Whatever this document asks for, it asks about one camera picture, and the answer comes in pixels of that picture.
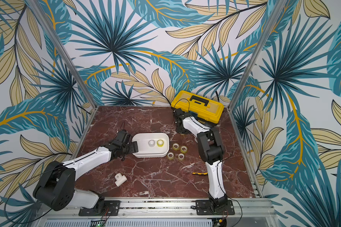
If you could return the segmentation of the transparent tape roll four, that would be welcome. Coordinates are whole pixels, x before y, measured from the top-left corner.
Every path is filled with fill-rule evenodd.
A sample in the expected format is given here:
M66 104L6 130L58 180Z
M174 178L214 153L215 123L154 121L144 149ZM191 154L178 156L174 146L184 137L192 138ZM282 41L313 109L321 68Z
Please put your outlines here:
M179 150L179 149L180 149L180 145L179 145L178 143L174 143L174 144L172 145L172 149L173 149L173 150Z

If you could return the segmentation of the transparent tape roll three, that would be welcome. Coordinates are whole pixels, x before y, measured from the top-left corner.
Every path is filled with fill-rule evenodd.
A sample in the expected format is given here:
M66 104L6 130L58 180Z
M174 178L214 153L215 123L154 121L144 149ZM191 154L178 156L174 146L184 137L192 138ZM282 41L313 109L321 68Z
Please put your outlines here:
M158 140L157 141L157 146L162 147L164 145L164 140Z

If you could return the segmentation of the transparent tape roll seven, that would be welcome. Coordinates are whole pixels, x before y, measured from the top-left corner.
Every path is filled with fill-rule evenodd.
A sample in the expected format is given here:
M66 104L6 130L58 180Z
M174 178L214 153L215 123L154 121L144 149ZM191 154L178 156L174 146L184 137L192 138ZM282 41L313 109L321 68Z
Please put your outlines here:
M180 153L178 155L178 160L183 161L185 159L185 155L183 153Z

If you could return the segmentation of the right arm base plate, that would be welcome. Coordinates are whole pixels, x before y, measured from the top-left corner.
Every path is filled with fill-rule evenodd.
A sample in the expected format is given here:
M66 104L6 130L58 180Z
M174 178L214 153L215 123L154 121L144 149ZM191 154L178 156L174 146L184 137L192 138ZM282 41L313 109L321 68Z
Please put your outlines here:
M225 205L215 207L210 200L196 200L195 207L199 216L222 216L234 215L235 209L231 200L228 200Z

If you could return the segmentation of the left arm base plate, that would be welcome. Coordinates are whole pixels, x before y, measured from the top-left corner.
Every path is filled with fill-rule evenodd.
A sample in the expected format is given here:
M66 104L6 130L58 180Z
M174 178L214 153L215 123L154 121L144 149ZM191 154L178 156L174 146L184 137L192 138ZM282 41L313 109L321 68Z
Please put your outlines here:
M121 201L99 201L94 208L80 208L79 216L117 216Z

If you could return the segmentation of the transparent tape roll two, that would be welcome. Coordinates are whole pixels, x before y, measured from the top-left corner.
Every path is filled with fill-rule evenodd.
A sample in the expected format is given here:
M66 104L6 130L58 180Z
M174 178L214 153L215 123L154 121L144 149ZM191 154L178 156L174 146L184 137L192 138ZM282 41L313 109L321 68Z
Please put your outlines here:
M150 140L149 143L148 143L148 145L149 145L150 147L155 147L155 146L156 146L156 141L155 141L155 140Z

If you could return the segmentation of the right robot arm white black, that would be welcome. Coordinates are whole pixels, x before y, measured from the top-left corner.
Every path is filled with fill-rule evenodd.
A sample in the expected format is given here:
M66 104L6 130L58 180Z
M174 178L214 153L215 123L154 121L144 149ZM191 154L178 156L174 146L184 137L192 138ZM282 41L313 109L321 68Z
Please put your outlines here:
M197 139L199 156L205 162L207 168L210 208L214 211L223 208L228 203L228 197L222 177L222 161L225 147L219 129L204 125L180 108L173 110L173 116L178 133L191 133Z

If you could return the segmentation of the white plastic storage box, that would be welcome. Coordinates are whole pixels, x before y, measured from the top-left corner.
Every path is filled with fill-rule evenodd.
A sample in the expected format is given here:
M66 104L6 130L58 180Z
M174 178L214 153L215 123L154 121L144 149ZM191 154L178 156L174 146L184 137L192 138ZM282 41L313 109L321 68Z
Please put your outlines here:
M165 133L138 133L132 142L138 145L138 152L133 154L137 158L162 158L170 147L169 137Z

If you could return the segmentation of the transparent tape roll five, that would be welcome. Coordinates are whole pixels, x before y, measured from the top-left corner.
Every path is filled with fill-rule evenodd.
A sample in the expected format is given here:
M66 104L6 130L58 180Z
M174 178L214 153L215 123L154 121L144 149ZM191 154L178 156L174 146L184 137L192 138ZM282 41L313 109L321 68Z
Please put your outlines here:
M180 151L181 151L181 153L186 154L188 151L187 146L181 146Z

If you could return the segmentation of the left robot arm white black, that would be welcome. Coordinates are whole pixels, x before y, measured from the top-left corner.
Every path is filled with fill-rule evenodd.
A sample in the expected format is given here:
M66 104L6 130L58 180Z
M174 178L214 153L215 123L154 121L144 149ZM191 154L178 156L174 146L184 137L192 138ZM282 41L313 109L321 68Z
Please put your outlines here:
M41 175L33 196L54 211L79 207L84 214L100 215L107 211L104 198L92 191L75 188L75 182L92 169L139 151L136 141L120 130L108 144L66 162L51 162Z

